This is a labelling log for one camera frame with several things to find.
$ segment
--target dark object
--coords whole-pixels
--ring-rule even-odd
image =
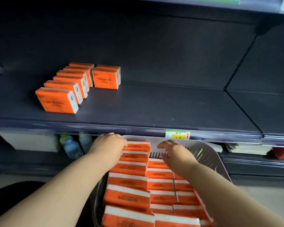
[[[0,216],[18,204],[27,196],[31,195],[45,183],[36,181],[19,182],[0,189]],[[76,227],[91,227],[91,206],[85,203]]]

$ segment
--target yellow price label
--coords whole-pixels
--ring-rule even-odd
[[[172,134],[173,139],[186,139],[186,134]]]

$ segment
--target price tag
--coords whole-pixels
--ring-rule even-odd
[[[166,130],[165,137],[169,139],[189,139],[190,131]]]

